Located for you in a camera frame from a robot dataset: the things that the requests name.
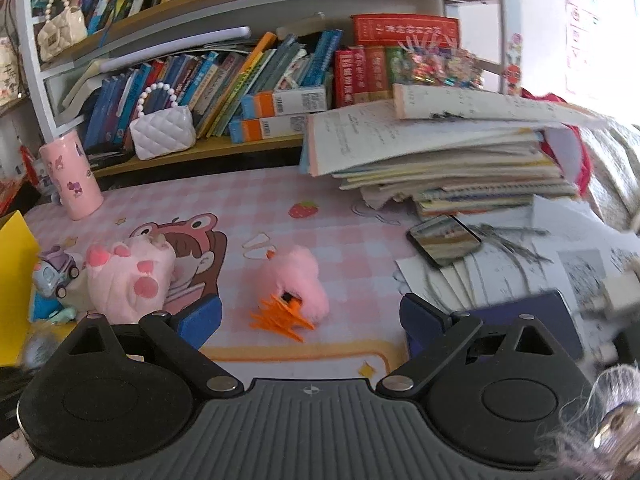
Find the phone screen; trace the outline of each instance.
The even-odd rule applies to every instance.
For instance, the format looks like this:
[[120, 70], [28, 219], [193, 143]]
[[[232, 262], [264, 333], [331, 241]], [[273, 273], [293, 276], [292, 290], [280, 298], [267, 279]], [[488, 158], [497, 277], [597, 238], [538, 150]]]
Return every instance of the phone screen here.
[[438, 266], [446, 267], [477, 250], [482, 242], [453, 216], [437, 216], [412, 227], [408, 235]]

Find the white quilted handbag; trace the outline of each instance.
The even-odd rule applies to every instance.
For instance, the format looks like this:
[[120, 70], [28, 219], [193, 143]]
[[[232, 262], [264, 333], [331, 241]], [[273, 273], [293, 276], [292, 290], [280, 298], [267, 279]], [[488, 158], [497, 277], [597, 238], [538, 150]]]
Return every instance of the white quilted handbag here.
[[[162, 89], [169, 93], [170, 108], [152, 114], [144, 113], [145, 100], [153, 90]], [[196, 143], [188, 106], [178, 106], [175, 90], [167, 83], [153, 83], [146, 87], [138, 99], [138, 118], [131, 121], [131, 139], [140, 160], [147, 160], [167, 153], [181, 152]]]
[[54, 1], [49, 0], [47, 3], [47, 9], [44, 11], [47, 21], [38, 33], [40, 57], [43, 61], [48, 61], [86, 38], [84, 16], [80, 7], [69, 7], [69, 0], [62, 0], [65, 9], [52, 18], [51, 7]]

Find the toy car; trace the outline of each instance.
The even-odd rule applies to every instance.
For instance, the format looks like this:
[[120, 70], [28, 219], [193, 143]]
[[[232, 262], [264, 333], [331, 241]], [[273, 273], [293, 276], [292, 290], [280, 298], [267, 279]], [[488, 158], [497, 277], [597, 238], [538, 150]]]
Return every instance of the toy car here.
[[45, 298], [64, 298], [66, 286], [80, 274], [76, 261], [59, 245], [40, 253], [39, 257], [32, 274], [37, 291]]

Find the pink cup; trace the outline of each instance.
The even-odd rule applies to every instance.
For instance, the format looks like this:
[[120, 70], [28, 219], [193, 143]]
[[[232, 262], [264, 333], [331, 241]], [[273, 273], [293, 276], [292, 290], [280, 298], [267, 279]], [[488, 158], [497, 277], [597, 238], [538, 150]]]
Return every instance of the pink cup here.
[[76, 130], [42, 146], [40, 155], [72, 220], [89, 216], [100, 207], [104, 198]]

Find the red cloth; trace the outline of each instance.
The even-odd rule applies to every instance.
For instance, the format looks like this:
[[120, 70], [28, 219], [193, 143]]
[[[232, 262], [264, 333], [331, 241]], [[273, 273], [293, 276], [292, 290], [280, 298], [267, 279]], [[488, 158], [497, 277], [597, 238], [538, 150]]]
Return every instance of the red cloth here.
[[[561, 97], [558, 97], [555, 94], [546, 94], [546, 95], [543, 95], [542, 97], [538, 97], [533, 95], [531, 92], [525, 90], [524, 88], [522, 89], [521, 95], [526, 99], [533, 99], [535, 101], [550, 101], [553, 103], [566, 102], [564, 99], [562, 99]], [[566, 124], [566, 126], [577, 137], [578, 141], [580, 142], [580, 146], [582, 148], [582, 165], [580, 167], [580, 173], [578, 174], [578, 177], [575, 179], [575, 182], [574, 182], [574, 184], [578, 186], [578, 190], [582, 195], [587, 191], [587, 188], [589, 187], [589, 181], [591, 180], [591, 171], [593, 171], [593, 168], [591, 166], [591, 159], [589, 158], [587, 147], [584, 145], [584, 142], [582, 142], [582, 137], [580, 136], [580, 130], [578, 129], [578, 127], [571, 126], [570, 124]], [[554, 155], [554, 152], [551, 149], [551, 146], [549, 146], [546, 141], [542, 142], [542, 151], [545, 152], [548, 156], [550, 156], [551, 158], [553, 158], [553, 160], [557, 162], [556, 156]]]

